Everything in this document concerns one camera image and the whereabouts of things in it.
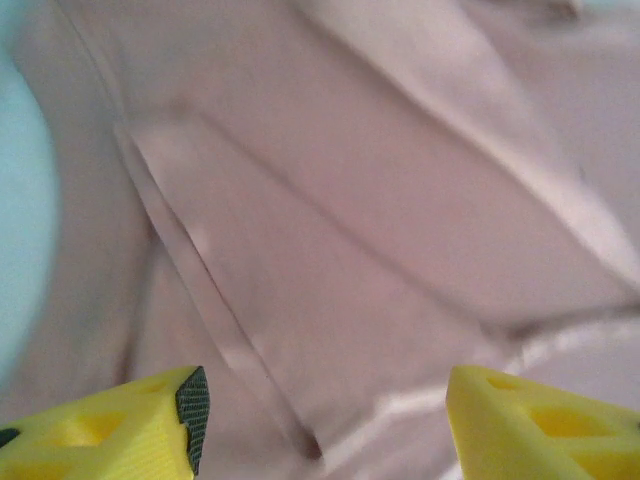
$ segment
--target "wrinkled fabric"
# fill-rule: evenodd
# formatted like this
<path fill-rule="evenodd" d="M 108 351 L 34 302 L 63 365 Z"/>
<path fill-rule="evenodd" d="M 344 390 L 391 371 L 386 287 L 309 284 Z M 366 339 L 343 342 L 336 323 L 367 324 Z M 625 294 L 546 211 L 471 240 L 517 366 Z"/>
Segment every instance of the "wrinkled fabric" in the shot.
<path fill-rule="evenodd" d="M 7 415 L 25 385 L 54 385 L 34 408 L 106 388 L 116 364 L 137 378 L 195 363 L 215 406 L 201 478 L 455 474 L 452 365 L 527 374 L 575 351 L 523 360 L 529 342 L 564 338 L 560 320 L 606 325 L 639 300 L 629 195 L 640 105 L 627 82 L 640 17 L 560 21 L 526 5 L 47 4 L 19 59 L 62 158 L 79 161 L 71 146 L 90 135 L 56 116 L 49 77 L 67 78 L 64 54 L 84 88 L 66 98 L 86 103 L 60 111 L 96 122 L 104 168 L 118 171 L 107 176 L 130 192 L 122 158 L 159 244 L 139 315 L 131 280 L 116 320 L 45 318 Z M 594 45 L 616 55 L 600 63 Z M 572 59 L 581 69 L 564 68 Z M 605 70 L 625 72 L 620 84 L 609 75 L 624 101 L 587 88 Z M 583 121 L 605 108 L 620 131 Z M 615 352 L 622 337 L 610 333 Z M 69 338 L 83 346 L 73 356 L 39 349 L 73 350 Z M 92 361 L 36 373 L 56 356 Z M 306 429 L 322 462 L 301 454 Z"/>

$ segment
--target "light blue surface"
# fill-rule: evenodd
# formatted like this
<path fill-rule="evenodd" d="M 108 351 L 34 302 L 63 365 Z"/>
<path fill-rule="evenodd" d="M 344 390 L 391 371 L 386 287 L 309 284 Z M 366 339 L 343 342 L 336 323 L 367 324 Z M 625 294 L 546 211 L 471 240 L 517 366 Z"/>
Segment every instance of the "light blue surface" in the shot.
<path fill-rule="evenodd" d="M 39 317 L 57 240 L 51 139 L 7 53 L 26 3 L 0 0 L 0 386 Z"/>

